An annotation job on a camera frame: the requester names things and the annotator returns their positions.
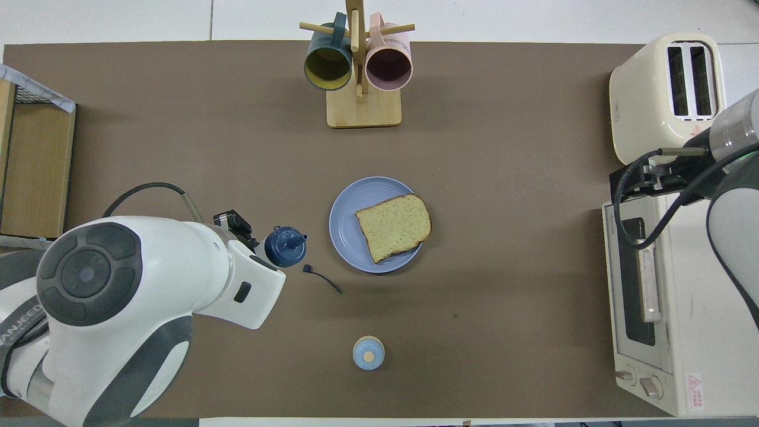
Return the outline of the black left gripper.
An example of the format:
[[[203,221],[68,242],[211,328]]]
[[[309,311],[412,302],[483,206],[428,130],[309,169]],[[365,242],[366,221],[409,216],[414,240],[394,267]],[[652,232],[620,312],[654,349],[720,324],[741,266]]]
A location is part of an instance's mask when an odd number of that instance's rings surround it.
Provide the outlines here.
[[[214,215],[213,222],[216,226],[228,230],[246,247],[257,247],[260,242],[253,236],[253,230],[249,222],[235,210],[225,211]]]

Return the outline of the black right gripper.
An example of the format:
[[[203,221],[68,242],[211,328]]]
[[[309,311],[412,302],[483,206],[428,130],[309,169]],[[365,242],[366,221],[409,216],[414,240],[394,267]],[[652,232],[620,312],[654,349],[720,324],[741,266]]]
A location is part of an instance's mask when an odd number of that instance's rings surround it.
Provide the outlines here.
[[[657,157],[671,157],[670,161],[654,160],[652,174],[648,165],[619,168],[611,173],[611,197],[617,192],[623,175],[630,170],[628,178],[623,182],[621,197],[631,197],[641,187],[653,186],[650,193],[672,193],[685,190],[696,178],[703,180],[695,184],[695,193],[714,193],[721,184],[721,169],[704,175],[704,172],[716,164],[709,144],[695,144],[683,148],[659,148],[654,151]]]

